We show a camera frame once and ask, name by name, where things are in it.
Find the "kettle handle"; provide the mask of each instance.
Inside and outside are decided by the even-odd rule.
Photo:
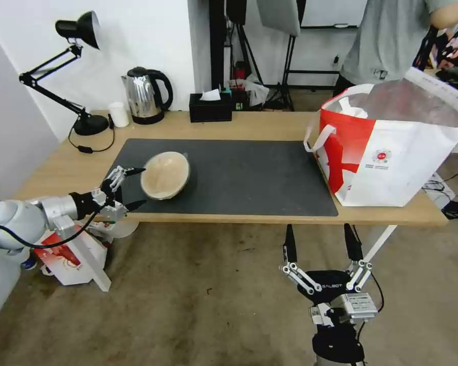
[[[155,92],[159,95],[161,110],[167,111],[173,103],[173,88],[171,86],[169,79],[165,74],[158,70],[149,70],[149,78],[152,80]],[[165,103],[163,103],[163,101],[161,100],[161,93],[159,92],[159,88],[157,87],[158,85],[156,84],[155,80],[161,80],[164,83],[166,90],[168,91],[168,100]]]

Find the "tissue box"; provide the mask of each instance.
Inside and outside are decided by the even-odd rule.
[[[219,101],[201,101],[202,94],[190,94],[191,122],[219,122],[233,119],[233,103],[229,93],[221,93]]]

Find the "lamp shade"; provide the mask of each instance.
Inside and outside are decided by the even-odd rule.
[[[84,13],[77,21],[58,20],[55,27],[61,37],[81,39],[86,44],[100,49],[100,24],[94,11]]]

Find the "gray t-shirt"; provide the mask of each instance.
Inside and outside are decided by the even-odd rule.
[[[430,13],[458,0],[368,0],[341,75],[353,84],[399,80],[412,66]]]

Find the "black desk mat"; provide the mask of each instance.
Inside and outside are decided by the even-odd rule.
[[[188,155],[190,179],[174,198],[156,201],[146,196],[139,176],[127,178],[124,203],[148,199],[136,212],[337,215],[317,161],[299,141],[129,139],[109,171],[142,168],[164,151]]]

